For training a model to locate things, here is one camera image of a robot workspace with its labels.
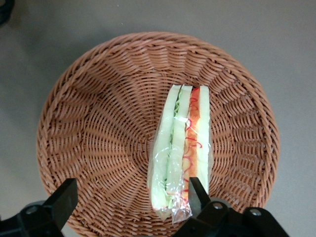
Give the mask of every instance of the gray surface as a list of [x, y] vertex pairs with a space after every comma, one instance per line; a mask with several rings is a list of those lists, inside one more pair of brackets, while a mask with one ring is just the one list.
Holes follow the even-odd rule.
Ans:
[[[261, 83], [280, 129], [277, 181], [266, 208], [291, 236], [315, 236], [316, 1], [18, 0], [0, 27], [0, 214], [46, 199], [36, 162], [44, 102], [93, 46], [141, 31], [216, 45]], [[64, 228], [66, 236], [76, 236]]]

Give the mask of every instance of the wicker basket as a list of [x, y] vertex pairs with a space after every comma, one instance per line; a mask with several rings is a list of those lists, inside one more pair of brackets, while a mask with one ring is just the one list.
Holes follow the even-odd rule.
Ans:
[[266, 203], [276, 178], [278, 129], [253, 76], [219, 48], [174, 33], [136, 33], [96, 46], [61, 76], [37, 134], [48, 193], [76, 177], [68, 224], [81, 236], [172, 235], [146, 188], [148, 154], [172, 84], [210, 89], [210, 195], [237, 211]]

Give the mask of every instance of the black clamp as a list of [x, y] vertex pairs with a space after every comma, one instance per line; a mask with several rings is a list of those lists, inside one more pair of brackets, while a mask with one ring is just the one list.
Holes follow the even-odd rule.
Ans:
[[174, 237], [289, 237], [265, 209], [249, 207], [243, 214], [224, 200], [212, 200], [198, 178], [190, 178], [189, 218]]
[[14, 2], [14, 0], [5, 0], [4, 4], [0, 6], [0, 25], [10, 18]]
[[66, 181], [42, 204], [0, 221], [0, 237], [63, 237], [61, 229], [78, 202], [76, 179]]

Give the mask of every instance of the plastic wrap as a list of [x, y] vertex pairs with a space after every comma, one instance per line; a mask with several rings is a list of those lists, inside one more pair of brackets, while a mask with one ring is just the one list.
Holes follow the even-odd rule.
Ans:
[[152, 207], [165, 220], [188, 219], [189, 178], [208, 193], [213, 152], [208, 87], [173, 85], [167, 96], [149, 157], [147, 186]]

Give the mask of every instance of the table surface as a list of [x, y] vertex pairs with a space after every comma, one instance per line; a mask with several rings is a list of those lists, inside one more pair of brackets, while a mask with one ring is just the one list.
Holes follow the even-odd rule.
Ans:
[[[116, 36], [170, 31], [209, 42], [260, 82], [280, 130], [268, 209], [290, 236], [316, 231], [316, 1], [16, 1], [0, 27], [0, 214], [46, 199], [36, 131], [47, 96], [79, 56]], [[77, 236], [68, 226], [67, 237]]]

